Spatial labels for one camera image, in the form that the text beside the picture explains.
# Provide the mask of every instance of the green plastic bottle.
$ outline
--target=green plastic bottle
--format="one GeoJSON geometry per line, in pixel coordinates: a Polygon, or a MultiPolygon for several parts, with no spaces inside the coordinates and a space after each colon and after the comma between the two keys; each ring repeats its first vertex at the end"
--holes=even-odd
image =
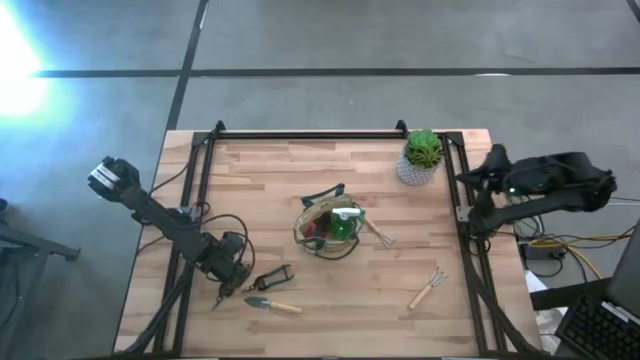
{"type": "Polygon", "coordinates": [[[356,218],[364,216],[365,211],[358,208],[336,208],[332,213],[329,234],[334,239],[347,240],[358,226],[356,218]]]}

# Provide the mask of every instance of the white pot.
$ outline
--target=white pot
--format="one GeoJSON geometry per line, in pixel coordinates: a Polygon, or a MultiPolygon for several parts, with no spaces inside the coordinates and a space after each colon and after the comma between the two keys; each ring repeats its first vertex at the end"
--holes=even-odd
{"type": "Polygon", "coordinates": [[[400,155],[400,160],[396,164],[396,172],[398,173],[398,177],[409,185],[424,185],[429,180],[431,180],[438,170],[438,166],[442,162],[442,159],[433,167],[428,169],[420,168],[417,166],[411,165],[407,157],[404,156],[406,146],[402,148],[402,154],[400,155]]]}

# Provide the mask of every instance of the concrete floor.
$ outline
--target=concrete floor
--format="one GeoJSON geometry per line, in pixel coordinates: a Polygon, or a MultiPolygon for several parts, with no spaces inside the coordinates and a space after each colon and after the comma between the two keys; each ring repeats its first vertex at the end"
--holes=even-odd
{"type": "MultiPolygon", "coordinates": [[[[41,69],[135,70],[181,68],[197,5],[15,0],[7,8],[41,69]]],[[[197,69],[640,66],[640,24],[624,0],[214,0],[203,25],[197,69]]],[[[121,206],[97,199],[86,176],[114,155],[138,167],[149,187],[177,82],[40,80],[46,88],[32,112],[0,115],[0,196],[15,205],[9,221],[82,248],[77,262],[49,263],[17,358],[110,352],[140,227],[121,206]]],[[[210,129],[218,119],[232,129],[388,128],[397,119],[414,128],[488,128],[512,160],[586,151],[618,176],[617,195],[640,197],[639,92],[640,77],[618,75],[191,79],[177,128],[210,129]]],[[[610,206],[544,220],[547,232],[588,235],[620,232],[639,216],[640,207],[610,206]]],[[[610,275],[623,246],[585,253],[610,275]]],[[[531,264],[539,272],[554,266],[531,264]]],[[[581,275],[568,259],[544,281],[562,286],[581,275]]]]}

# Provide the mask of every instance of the butcher block tabletop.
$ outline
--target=butcher block tabletop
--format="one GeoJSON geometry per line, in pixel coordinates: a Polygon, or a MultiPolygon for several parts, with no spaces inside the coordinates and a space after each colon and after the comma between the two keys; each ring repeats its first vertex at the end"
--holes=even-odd
{"type": "MultiPolygon", "coordinates": [[[[489,132],[453,131],[464,135],[470,168],[480,165],[491,147],[489,132]]],[[[185,166],[193,133],[167,132],[156,184],[185,166]]],[[[207,191],[207,202],[212,207],[208,216],[231,213],[247,224],[256,263],[245,286],[260,274],[291,264],[293,280],[266,292],[249,294],[299,307],[303,313],[250,307],[244,302],[248,294],[239,291],[212,311],[218,283],[196,271],[182,355],[477,355],[446,170],[441,166],[426,185],[405,185],[396,174],[396,161],[405,142],[217,140],[207,191]],[[380,230],[396,239],[390,249],[366,225],[358,247],[339,261],[314,257],[294,242],[292,227],[303,210],[300,198],[338,183],[346,185],[345,193],[367,210],[366,216],[380,230]],[[407,305],[438,266],[449,278],[410,311],[407,305]]],[[[455,148],[452,150],[457,160],[455,148]]],[[[459,164],[455,163],[455,167],[459,173],[459,164]]],[[[196,198],[198,171],[191,199],[196,198]]],[[[153,196],[166,207],[178,207],[183,183],[181,176],[153,196]]],[[[240,227],[233,219],[220,219],[205,224],[202,230],[219,238],[224,231],[238,231],[240,227]]],[[[154,227],[146,227],[140,246],[160,235],[154,227]]],[[[498,302],[525,338],[540,347],[516,243],[513,237],[500,234],[491,241],[489,259],[498,302]]],[[[171,242],[164,239],[137,256],[115,350],[130,345],[157,311],[170,249],[171,242]]],[[[482,312],[492,345],[484,305],[482,312]]],[[[173,339],[174,325],[172,316],[167,339],[173,339]]]]}

